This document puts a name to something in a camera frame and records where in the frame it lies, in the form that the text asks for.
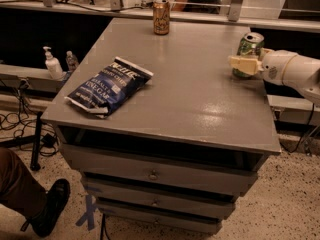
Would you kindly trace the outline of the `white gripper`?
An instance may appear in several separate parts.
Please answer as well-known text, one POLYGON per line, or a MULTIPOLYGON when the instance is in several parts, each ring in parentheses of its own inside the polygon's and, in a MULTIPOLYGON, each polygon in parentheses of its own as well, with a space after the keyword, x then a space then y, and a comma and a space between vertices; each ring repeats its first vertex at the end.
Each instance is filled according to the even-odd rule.
POLYGON ((261 48, 259 59, 236 55, 229 56, 228 62, 236 76, 254 76, 262 71, 265 81, 272 84, 288 84, 295 81, 290 66, 290 62, 295 56, 295 52, 261 48))

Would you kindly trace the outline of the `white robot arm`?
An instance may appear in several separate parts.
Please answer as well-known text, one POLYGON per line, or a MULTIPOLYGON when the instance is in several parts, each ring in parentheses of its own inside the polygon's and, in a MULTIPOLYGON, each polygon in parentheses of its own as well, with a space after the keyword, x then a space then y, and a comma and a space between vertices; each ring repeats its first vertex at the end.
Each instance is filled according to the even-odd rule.
POLYGON ((263 48, 261 55, 228 57, 231 67, 249 76, 260 74, 269 83, 297 91, 315 105, 320 105, 320 60, 287 50, 263 48))

